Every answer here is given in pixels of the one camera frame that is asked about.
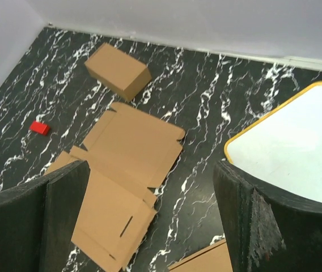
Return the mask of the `small red block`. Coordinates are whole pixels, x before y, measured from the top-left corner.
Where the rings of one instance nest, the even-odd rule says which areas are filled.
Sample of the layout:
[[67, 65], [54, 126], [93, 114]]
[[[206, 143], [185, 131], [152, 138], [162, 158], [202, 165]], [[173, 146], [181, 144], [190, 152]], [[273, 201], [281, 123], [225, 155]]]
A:
[[35, 133], [47, 135], [50, 131], [50, 126], [41, 122], [34, 121], [33, 123], [31, 123], [29, 129]]

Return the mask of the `yellow-framed whiteboard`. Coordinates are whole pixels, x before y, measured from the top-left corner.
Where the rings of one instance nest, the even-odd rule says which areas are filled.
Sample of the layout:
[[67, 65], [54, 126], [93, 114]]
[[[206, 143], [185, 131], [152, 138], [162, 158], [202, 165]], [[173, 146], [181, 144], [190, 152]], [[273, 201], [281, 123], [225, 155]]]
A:
[[322, 81], [237, 133], [224, 153], [250, 175], [322, 203]]

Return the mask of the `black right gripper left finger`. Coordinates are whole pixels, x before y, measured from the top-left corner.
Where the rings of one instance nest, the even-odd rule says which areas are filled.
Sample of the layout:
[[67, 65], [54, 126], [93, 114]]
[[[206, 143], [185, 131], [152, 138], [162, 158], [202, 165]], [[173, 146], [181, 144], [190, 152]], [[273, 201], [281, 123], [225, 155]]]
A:
[[90, 167], [77, 160], [0, 192], [0, 271], [61, 271]]

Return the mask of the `folded brown cardboard box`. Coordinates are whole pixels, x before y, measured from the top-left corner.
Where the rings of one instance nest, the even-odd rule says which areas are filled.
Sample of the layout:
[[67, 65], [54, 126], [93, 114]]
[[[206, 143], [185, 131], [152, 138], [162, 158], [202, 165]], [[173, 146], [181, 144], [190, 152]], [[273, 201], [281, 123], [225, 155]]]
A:
[[89, 74], [130, 102], [151, 81], [148, 67], [114, 46], [103, 43], [85, 62]]

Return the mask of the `flat cardboard stack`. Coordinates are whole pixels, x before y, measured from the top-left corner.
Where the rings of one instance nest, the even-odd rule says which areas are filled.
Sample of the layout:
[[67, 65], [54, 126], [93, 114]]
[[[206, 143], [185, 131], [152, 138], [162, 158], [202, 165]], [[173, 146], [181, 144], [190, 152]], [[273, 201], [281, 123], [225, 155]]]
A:
[[170, 272], [233, 272], [225, 239], [168, 267]]

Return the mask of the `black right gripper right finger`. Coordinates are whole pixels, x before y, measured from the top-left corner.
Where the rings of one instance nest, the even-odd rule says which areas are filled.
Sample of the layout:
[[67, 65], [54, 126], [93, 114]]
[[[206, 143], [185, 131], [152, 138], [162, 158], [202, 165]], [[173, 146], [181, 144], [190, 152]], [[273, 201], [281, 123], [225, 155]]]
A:
[[322, 203], [227, 161], [213, 185], [233, 271], [322, 271]]

